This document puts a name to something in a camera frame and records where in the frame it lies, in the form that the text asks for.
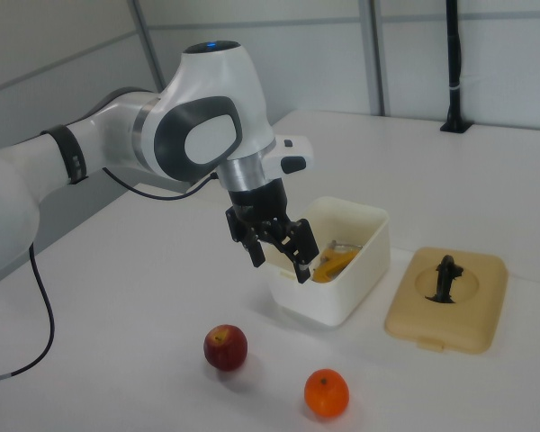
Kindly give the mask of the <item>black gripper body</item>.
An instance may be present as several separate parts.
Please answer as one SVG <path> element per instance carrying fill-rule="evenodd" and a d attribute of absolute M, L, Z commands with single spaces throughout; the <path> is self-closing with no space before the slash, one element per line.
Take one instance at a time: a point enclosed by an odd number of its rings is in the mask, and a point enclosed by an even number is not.
<path fill-rule="evenodd" d="M 229 192 L 231 207 L 239 221 L 263 223 L 290 222 L 286 213 L 287 195 L 282 179 L 275 179 L 261 187 L 249 191 Z"/>

